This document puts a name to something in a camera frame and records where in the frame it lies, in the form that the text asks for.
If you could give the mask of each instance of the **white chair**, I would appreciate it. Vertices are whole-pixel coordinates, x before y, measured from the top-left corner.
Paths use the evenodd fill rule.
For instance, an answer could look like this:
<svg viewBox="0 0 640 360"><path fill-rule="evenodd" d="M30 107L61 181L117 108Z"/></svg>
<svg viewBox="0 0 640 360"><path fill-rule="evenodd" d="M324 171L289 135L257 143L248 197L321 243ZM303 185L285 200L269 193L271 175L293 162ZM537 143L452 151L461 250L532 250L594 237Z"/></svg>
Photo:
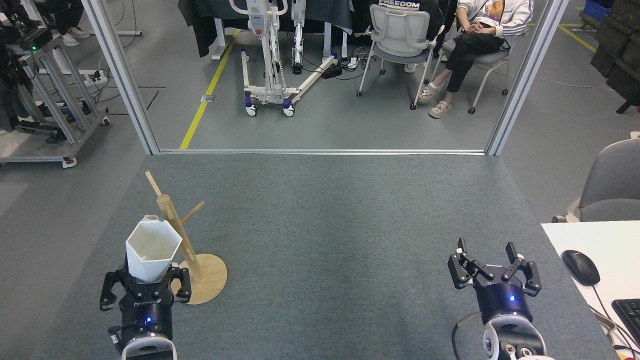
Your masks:
<svg viewBox="0 0 640 360"><path fill-rule="evenodd" d="M360 89L357 96L362 96L362 86L369 70L371 56L375 55L382 59L380 65L380 75L384 75L385 60L400 64L418 64L424 66L418 90L409 109L415 110L418 103L418 96L422 88L422 83L427 74L427 69L431 64L431 49L435 46L435 41L427 41L426 33L429 26L429 13L411 12L405 10L393 10L380 5L373 4L369 8L371 12L371 51L367 57Z"/></svg>
<svg viewBox="0 0 640 360"><path fill-rule="evenodd" d="M453 49L456 47L456 39L450 39L444 42L444 44L442 44L442 52L448 57L449 55L451 55L451 52L453 51ZM476 112L476 106L478 104L478 100L480 99L480 94L482 93L482 90L484 89L484 84L486 83L487 78L489 78L489 75L497 68L499 68L502 64L507 63L507 72L505 73L504 76L504 89L502 89L502 94L503 95L507 95L509 93L508 90L508 82L509 82L509 50L507 51L503 51L503 50L498 50L495 53L492 54L485 54L485 55L478 55L476 56L476 59L474 60L474 65L477 65L478 67L480 67L481 69L486 70L486 74L484 75L484 78L482 80L482 84L480 84L480 88L478 89L478 93L476 94L476 99L474 100L473 105L471 105L471 107L469 108L469 110L467 110L467 112L469 112L470 114L474 114ZM439 61L438 63L436 63L436 66L433 68L433 74L431 76L431 79L435 79L436 78L436 72L438 70L438 65L439 65Z"/></svg>

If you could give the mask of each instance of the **metal rack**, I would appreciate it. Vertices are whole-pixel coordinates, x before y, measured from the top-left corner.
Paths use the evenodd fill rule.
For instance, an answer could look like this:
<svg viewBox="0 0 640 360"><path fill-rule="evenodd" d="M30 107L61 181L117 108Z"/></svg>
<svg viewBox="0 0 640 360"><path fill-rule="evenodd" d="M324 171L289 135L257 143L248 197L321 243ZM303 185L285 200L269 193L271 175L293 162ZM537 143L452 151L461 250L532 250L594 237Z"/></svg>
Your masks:
<svg viewBox="0 0 640 360"><path fill-rule="evenodd" d="M56 60L53 58L53 50L61 54L73 77L76 86L80 89L81 97L86 106L81 106L76 96L72 93L67 80ZM67 122L66 116L58 108L58 104L47 91L47 87L38 77L36 64L40 63L49 73L54 86L62 100L67 104L71 114L75 118L73 124ZM108 110L98 107L93 101L89 91L84 85L84 78L73 64L69 53L65 49L62 37L55 35L53 39L41 49L33 53L25 54L20 58L20 65L38 89L42 100L51 111L57 125L66 136L64 142L47 143L46 137L18 133L6 133L0 131L0 162L28 162L28 161L61 161L63 168L73 167L77 164L75 159L80 148L99 125L106 126L109 119L106 117ZM47 124L43 113L33 101L31 94L21 85L19 96L27 108L33 120Z"/></svg>

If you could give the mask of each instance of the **wooden mug tree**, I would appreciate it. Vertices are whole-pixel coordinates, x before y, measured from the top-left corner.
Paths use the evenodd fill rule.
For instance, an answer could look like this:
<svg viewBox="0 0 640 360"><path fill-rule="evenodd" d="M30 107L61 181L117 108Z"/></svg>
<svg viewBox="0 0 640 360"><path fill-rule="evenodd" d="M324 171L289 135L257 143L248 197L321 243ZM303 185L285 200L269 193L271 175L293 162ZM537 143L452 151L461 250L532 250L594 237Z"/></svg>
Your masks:
<svg viewBox="0 0 640 360"><path fill-rule="evenodd" d="M191 278L191 300L188 304L197 305L213 299L222 291L222 288L224 288L227 283L227 266L218 256L212 254L196 255L195 252L193 252L193 247L183 226L198 210L202 209L205 202L201 201L180 220L180 216L178 216L169 195L160 191L160 188L149 171L145 172L145 175L158 196L156 201L162 211L164 219L171 224L175 231L182 237L180 252L184 256L184 261L180 264L180 267L188 268ZM172 283L173 292L178 291L179 288L180 282L174 281Z"/></svg>

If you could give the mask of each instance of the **white desk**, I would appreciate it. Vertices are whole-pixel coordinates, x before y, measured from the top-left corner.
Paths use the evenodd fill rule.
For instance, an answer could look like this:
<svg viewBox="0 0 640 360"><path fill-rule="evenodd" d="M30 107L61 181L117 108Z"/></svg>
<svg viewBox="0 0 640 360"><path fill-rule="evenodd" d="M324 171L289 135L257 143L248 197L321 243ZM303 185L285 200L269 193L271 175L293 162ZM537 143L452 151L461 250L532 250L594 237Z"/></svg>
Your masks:
<svg viewBox="0 0 640 360"><path fill-rule="evenodd" d="M568 222L542 224L542 228L558 256L565 250L577 250L593 260L600 273L595 288L611 318L622 325L611 302L640 299L640 221ZM586 302L602 312L593 289L573 281Z"/></svg>

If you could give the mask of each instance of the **gray carpet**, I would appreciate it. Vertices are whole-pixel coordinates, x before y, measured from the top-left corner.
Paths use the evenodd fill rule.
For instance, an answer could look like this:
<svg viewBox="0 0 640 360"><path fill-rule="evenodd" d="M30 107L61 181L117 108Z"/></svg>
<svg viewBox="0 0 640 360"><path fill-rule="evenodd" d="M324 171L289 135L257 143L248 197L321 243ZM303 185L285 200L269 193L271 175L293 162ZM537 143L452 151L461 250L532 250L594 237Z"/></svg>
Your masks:
<svg viewBox="0 0 640 360"><path fill-rule="evenodd" d="M228 267L214 300L174 305L181 359L454 359L451 329L477 311L446 265L459 236L484 263L505 265L508 241L537 262L527 301L550 356L615 358L498 158L203 154L146 158L32 359L118 359L120 313L98 299L136 223L159 214L146 170L182 216L207 201L186 229ZM458 331L464 359L484 357L482 334L479 319Z"/></svg>

